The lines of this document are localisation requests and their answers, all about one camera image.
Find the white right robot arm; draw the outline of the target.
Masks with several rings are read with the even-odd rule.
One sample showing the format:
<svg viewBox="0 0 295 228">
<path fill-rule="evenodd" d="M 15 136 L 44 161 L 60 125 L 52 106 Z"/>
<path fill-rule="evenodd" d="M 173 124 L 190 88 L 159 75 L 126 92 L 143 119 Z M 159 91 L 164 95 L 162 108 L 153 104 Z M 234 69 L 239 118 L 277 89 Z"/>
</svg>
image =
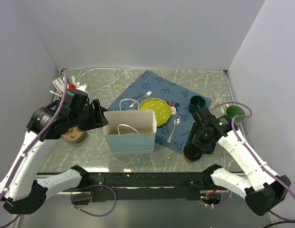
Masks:
<svg viewBox="0 0 295 228">
<path fill-rule="evenodd" d="M 223 147 L 244 172 L 238 176 L 214 164 L 203 171 L 203 185 L 207 189 L 224 187 L 245 199 L 248 207 L 262 216 L 282 202 L 291 186 L 290 179 L 278 175 L 248 144 L 231 118 L 212 115 L 207 107 L 193 113 L 183 157 L 187 162 L 198 161 L 202 155 L 214 152 L 216 145 Z"/>
</svg>

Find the blue white paper bag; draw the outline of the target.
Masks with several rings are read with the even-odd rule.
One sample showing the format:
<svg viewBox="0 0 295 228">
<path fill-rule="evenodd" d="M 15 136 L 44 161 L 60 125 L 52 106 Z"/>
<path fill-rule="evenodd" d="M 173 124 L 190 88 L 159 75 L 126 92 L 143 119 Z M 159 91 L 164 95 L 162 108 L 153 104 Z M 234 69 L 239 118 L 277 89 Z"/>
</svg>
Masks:
<svg viewBox="0 0 295 228">
<path fill-rule="evenodd" d="M 152 154 L 155 146 L 157 122 L 152 109 L 122 110 L 122 99 L 118 111 L 104 112 L 108 125 L 103 135 L 113 155 Z"/>
</svg>

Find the brown paper cup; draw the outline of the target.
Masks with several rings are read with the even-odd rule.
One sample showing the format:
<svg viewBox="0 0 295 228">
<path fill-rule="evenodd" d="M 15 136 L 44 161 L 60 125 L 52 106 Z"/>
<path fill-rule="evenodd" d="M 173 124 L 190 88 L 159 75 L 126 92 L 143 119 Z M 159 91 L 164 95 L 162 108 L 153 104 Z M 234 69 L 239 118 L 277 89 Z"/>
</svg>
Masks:
<svg viewBox="0 0 295 228">
<path fill-rule="evenodd" d="M 185 154 L 183 155 L 183 158 L 184 160 L 187 162 L 187 163 L 193 163 L 193 162 L 196 162 L 198 161 L 200 158 L 201 158 L 201 155 L 199 155 L 198 157 L 196 158 L 188 158 L 185 156 Z"/>
</svg>

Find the black cup lid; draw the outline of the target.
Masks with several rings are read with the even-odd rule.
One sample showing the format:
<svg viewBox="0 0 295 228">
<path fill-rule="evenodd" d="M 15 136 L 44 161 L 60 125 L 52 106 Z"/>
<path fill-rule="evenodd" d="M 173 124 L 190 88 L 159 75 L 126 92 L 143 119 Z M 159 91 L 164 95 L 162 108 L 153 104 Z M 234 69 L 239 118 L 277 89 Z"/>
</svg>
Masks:
<svg viewBox="0 0 295 228">
<path fill-rule="evenodd" d="M 195 146 L 185 146 L 183 149 L 183 154 L 188 158 L 196 158 L 199 155 L 202 156 L 201 150 Z"/>
</svg>

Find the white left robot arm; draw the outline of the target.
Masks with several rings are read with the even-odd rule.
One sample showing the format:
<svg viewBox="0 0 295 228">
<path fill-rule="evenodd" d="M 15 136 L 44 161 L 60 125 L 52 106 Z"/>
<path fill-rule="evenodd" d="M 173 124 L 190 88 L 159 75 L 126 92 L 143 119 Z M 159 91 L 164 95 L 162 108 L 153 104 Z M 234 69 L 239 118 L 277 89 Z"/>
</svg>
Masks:
<svg viewBox="0 0 295 228">
<path fill-rule="evenodd" d="M 45 180 L 36 179 L 49 151 L 69 129 L 77 127 L 84 132 L 108 125 L 107 110 L 98 99 L 90 101 L 88 94 L 78 89 L 68 89 L 63 95 L 32 114 L 18 156 L 0 182 L 0 200 L 10 214 L 32 214 L 59 192 L 89 187 L 90 174 L 78 165 Z"/>
</svg>

